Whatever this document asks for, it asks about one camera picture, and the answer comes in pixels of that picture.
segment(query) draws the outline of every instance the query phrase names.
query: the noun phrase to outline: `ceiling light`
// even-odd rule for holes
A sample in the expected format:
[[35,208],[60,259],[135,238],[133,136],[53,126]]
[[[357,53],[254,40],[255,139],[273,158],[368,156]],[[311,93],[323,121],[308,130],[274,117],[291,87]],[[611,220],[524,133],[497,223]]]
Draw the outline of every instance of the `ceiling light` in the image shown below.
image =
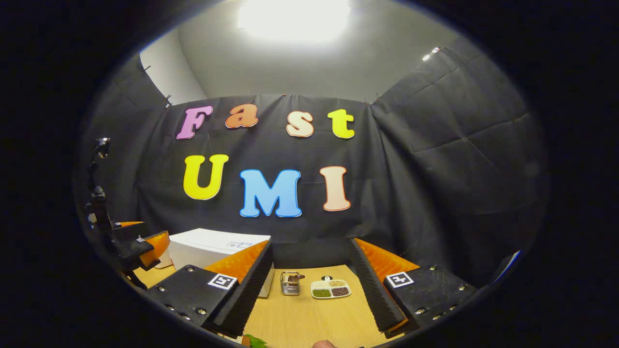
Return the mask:
[[273,39],[328,40],[343,31],[346,0],[253,0],[241,7],[238,27]]

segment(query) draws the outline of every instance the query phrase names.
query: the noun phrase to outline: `grains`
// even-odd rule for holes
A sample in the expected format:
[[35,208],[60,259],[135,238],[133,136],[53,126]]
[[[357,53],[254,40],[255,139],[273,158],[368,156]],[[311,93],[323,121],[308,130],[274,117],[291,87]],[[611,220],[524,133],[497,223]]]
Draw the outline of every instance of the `grains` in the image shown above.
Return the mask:
[[346,286],[345,281],[330,281],[329,285],[331,286]]
[[314,289],[312,291],[312,294],[315,297],[331,297],[331,293],[329,292],[329,289]]
[[331,292],[333,293],[333,296],[344,296],[344,295],[348,295],[348,288],[336,287],[334,289],[331,289]]

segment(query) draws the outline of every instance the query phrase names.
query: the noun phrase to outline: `peach letter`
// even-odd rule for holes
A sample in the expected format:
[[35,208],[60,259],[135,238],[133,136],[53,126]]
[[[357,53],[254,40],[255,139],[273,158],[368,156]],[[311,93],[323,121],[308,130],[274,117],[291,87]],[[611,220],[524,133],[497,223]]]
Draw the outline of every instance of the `peach letter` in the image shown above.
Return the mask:
[[288,114],[286,132],[293,137],[308,137],[314,134],[314,126],[311,125],[314,118],[308,112],[293,111]]
[[239,105],[230,110],[230,113],[232,115],[226,120],[226,127],[228,128],[239,128],[240,126],[251,127],[258,123],[258,119],[256,118],[258,107],[256,105]]
[[346,168],[339,165],[320,169],[320,174],[324,176],[327,186],[327,203],[322,206],[324,210],[344,211],[350,208],[350,201],[344,194],[344,173],[346,173]]

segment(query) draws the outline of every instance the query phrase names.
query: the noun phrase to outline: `green beans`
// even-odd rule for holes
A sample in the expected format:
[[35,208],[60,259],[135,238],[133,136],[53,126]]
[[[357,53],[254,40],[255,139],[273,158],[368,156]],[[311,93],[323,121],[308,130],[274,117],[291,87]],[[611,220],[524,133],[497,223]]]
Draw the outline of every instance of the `green beans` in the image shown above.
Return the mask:
[[312,294],[315,297],[331,297],[331,293],[329,292],[329,289],[314,289],[312,291]]

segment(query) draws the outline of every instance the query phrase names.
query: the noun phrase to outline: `brown beans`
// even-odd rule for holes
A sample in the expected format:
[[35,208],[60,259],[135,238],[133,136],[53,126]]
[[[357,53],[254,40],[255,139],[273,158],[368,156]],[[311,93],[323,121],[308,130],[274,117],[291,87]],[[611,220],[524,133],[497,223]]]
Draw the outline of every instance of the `brown beans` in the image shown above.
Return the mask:
[[333,293],[333,296],[344,296],[344,295],[348,295],[348,288],[336,287],[336,288],[331,289],[331,292]]

